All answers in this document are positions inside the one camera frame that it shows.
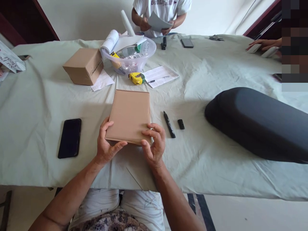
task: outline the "person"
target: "person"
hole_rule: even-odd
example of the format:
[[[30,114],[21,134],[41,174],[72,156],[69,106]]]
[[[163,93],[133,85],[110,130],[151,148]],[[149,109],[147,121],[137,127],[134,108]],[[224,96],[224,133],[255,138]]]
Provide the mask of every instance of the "person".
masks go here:
[[[266,51],[270,49],[271,47],[281,47],[282,46],[282,38],[280,39],[258,39],[251,44],[249,44],[249,47],[246,50],[249,50],[253,45],[255,44],[261,44],[262,51]]]
[[[165,131],[158,124],[148,124],[142,133],[153,137],[152,146],[142,140],[144,157],[160,192],[125,190],[119,205],[119,190],[89,189],[99,171],[127,145],[120,141],[111,146],[105,139],[113,125],[107,117],[99,129],[97,154],[50,202],[30,227],[37,230],[164,230],[163,209],[172,230],[204,230],[183,193],[168,172],[162,155]]]
[[[140,30],[148,38],[164,36],[184,22],[191,5],[192,0],[134,0],[132,21],[140,27]],[[148,19],[153,12],[162,20],[171,23],[172,26],[161,31],[151,30]]]

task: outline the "table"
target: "table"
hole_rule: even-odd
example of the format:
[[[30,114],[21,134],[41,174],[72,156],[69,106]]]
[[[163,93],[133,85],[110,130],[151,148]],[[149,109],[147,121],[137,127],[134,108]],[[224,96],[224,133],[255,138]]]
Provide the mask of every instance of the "table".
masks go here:
[[[169,36],[165,51],[162,39],[154,39],[157,50],[144,71],[165,65],[180,74],[155,89],[133,85],[109,61],[105,70],[115,84],[97,92],[74,85],[62,65],[79,48],[99,47],[102,41],[15,47],[17,55],[31,58],[25,72],[9,74],[0,86],[0,184],[63,187],[95,156],[99,126],[110,114],[115,90],[123,89],[150,92],[151,121],[166,130],[162,112],[167,112],[176,138],[167,133],[163,160],[183,192],[307,200],[308,165],[259,158],[211,126],[204,109],[221,91],[241,86],[308,112],[308,93],[281,92],[281,83],[271,76],[281,72],[281,63],[247,54],[249,38],[187,36],[194,44],[188,49],[180,43],[182,36]],[[58,159],[63,122],[71,118],[82,119],[79,156]],[[135,146],[121,150],[92,187],[156,190],[142,150]]]

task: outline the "white pants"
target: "white pants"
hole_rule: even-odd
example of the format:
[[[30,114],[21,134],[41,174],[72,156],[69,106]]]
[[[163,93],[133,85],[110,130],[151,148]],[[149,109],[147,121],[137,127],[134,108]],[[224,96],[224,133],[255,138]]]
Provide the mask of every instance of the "white pants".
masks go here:
[[[125,190],[120,203],[118,189],[89,189],[76,212],[69,230],[103,213],[122,208],[143,223],[149,230],[165,230],[163,203],[160,193]]]

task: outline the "small cardboard box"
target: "small cardboard box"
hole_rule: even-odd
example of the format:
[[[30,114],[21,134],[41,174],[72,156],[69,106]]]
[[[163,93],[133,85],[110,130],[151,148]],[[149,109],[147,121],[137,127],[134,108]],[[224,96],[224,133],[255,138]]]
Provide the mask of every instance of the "small cardboard box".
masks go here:
[[[141,133],[149,129],[150,93],[116,90],[109,121],[114,124],[107,129],[107,140],[141,145],[141,140],[145,139],[151,144],[151,138]]]
[[[103,70],[99,49],[80,48],[64,65],[75,84],[94,85]]]

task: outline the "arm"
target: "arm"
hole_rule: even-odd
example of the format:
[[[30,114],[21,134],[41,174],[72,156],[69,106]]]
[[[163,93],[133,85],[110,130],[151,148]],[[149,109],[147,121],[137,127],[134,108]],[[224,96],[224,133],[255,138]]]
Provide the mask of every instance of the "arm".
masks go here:
[[[190,208],[162,160],[165,150],[165,130],[158,124],[148,124],[148,127],[152,130],[142,133],[153,137],[154,143],[150,147],[146,140],[142,140],[141,144],[160,192],[171,230],[204,230],[204,226]]]
[[[107,128],[113,125],[113,122],[108,122],[108,120],[109,117],[100,126],[95,158],[59,192],[29,230],[64,230],[81,205],[99,171],[127,145],[126,141],[121,141],[111,147],[105,140]]]
[[[282,46],[282,38],[277,40],[267,40],[267,39],[258,39],[256,41],[253,41],[251,44],[249,44],[249,47],[246,50],[249,50],[253,45],[255,44],[261,44],[262,50],[268,50],[271,47],[281,47]]]
[[[147,17],[141,17],[135,10],[135,8],[132,9],[132,21],[136,26],[140,27],[141,31],[147,31],[151,28],[151,26],[148,24]]]
[[[172,23],[173,26],[171,26],[168,29],[162,29],[161,32],[163,33],[163,35],[169,34],[171,29],[177,28],[178,26],[182,25],[182,23],[184,22],[185,18],[186,18],[186,13],[182,14],[182,15],[178,15],[175,20],[170,21],[169,23]]]

